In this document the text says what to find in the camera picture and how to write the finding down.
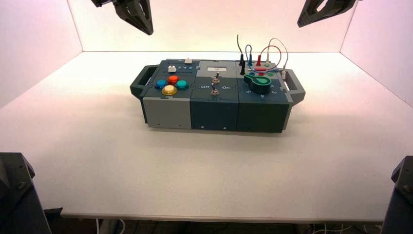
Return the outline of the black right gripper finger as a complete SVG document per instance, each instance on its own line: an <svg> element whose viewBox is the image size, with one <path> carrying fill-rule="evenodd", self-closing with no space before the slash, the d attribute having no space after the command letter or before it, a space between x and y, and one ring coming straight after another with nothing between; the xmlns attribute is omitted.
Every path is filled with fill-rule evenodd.
<svg viewBox="0 0 413 234"><path fill-rule="evenodd" d="M306 0L297 21L298 27L325 20L349 11L355 6L357 0L327 0L325 5L318 10L322 0Z"/></svg>

